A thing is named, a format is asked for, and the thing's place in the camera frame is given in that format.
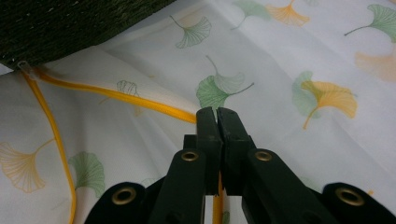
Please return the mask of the dark green cloth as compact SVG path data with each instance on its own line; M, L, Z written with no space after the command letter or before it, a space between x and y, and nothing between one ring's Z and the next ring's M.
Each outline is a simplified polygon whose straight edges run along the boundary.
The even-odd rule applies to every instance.
M176 0L0 0L0 64L16 70L101 44Z

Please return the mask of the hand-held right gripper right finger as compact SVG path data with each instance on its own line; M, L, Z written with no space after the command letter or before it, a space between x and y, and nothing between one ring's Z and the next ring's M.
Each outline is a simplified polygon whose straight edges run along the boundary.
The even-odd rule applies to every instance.
M218 127L223 141L221 175L228 195L240 196L243 191L243 161L253 143L238 114L229 108L217 110Z

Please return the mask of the white leaf print zipper bag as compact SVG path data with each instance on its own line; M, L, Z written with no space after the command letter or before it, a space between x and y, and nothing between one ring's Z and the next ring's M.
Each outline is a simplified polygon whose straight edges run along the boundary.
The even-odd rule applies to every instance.
M311 189L396 214L396 0L176 0L107 41L0 64L0 224L83 224L164 176L205 106Z

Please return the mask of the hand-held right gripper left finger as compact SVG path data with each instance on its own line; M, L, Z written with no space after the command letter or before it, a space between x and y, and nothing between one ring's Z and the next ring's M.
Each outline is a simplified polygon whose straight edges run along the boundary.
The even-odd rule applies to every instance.
M218 196L222 140L211 107L196 113L196 134L184 136L183 148L197 149L205 154L205 191L207 195Z

